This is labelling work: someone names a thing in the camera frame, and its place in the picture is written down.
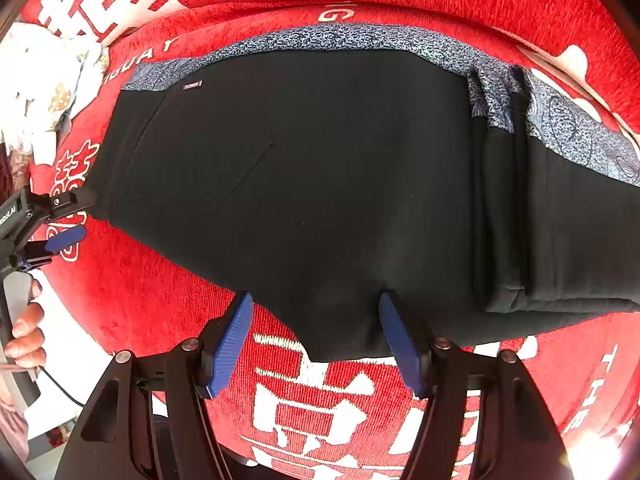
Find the person left hand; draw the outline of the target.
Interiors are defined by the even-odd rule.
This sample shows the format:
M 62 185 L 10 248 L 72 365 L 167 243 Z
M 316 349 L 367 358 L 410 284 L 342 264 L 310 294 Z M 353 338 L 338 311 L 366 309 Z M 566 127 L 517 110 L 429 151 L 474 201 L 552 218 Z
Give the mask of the person left hand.
M 13 324 L 13 339 L 6 345 L 4 353 L 18 366 L 32 368 L 43 366 L 47 359 L 43 349 L 44 335 L 40 324 L 44 318 L 43 308 L 36 302 L 42 287 L 35 280 L 32 282 L 32 301 L 26 306 Z

